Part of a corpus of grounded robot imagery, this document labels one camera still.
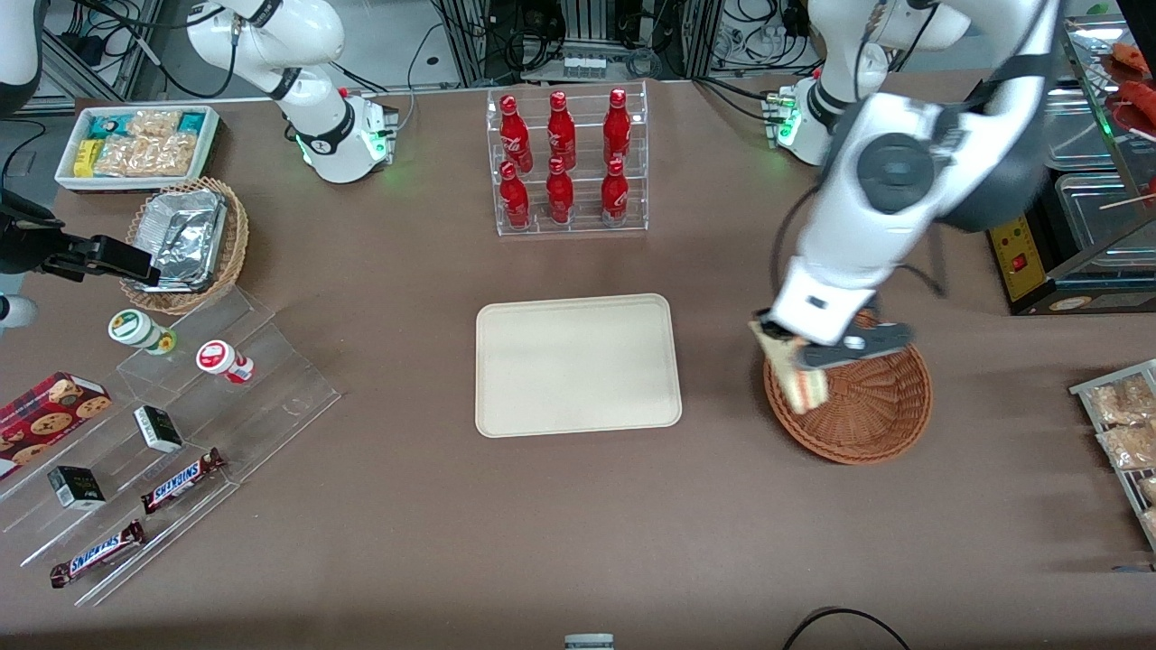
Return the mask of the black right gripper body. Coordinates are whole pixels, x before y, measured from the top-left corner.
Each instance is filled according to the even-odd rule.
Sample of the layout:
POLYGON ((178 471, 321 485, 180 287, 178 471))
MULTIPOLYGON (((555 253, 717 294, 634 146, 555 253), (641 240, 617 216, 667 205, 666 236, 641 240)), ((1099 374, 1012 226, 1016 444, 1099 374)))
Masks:
POLYGON ((13 190, 3 190, 1 213, 1 273, 36 271, 55 254, 62 221, 50 210, 13 190))

